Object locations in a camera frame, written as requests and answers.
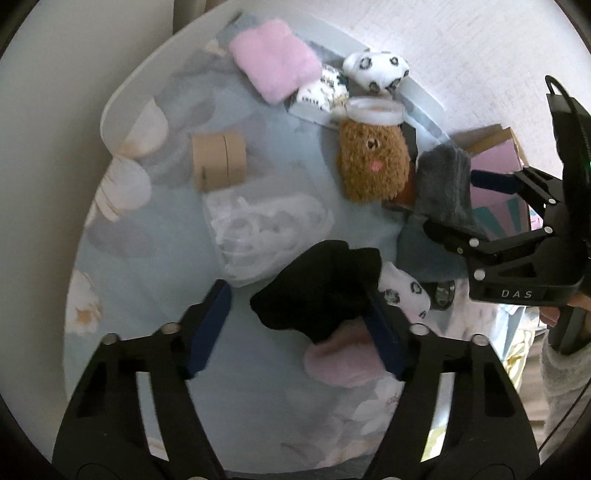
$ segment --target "gray sweater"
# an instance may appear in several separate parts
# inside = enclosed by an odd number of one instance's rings
[[[546,435],[549,435],[591,378],[591,344],[572,355],[564,356],[550,347],[548,336],[546,336],[542,348],[542,378],[544,393],[550,407],[550,416],[544,427]],[[587,390],[567,420],[544,447],[540,453],[542,461],[545,461],[560,446],[580,418],[589,400],[591,400],[591,388]]]

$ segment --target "rolled pink cloth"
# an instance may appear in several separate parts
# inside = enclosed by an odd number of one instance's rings
[[[419,283],[392,263],[384,262],[378,290],[399,307],[411,323],[423,323],[431,300]],[[310,345],[304,354],[309,376],[333,387],[353,388],[386,374],[363,319],[343,322],[331,337]]]
[[[269,20],[240,33],[228,48],[262,97],[273,105],[322,77],[322,64],[314,51],[283,20]]]

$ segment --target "human hand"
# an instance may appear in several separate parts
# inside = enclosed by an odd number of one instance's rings
[[[571,307],[579,307],[581,309],[591,312],[591,298],[582,293],[577,293],[569,302]],[[560,318],[560,310],[558,307],[540,307],[540,320],[549,328],[553,328],[558,324]],[[591,332],[591,314],[587,314],[584,328]]]

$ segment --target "brown fuzzy sock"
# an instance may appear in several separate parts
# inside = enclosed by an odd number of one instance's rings
[[[395,197],[408,180],[410,156],[400,128],[349,120],[340,129],[337,166],[353,202]]]

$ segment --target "pink nose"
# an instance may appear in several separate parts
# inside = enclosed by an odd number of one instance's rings
[[[369,164],[369,168],[371,168],[371,171],[374,171],[374,172],[378,172],[378,171],[382,170],[383,167],[384,167],[384,162],[381,160],[373,160],[373,162],[371,162]]]

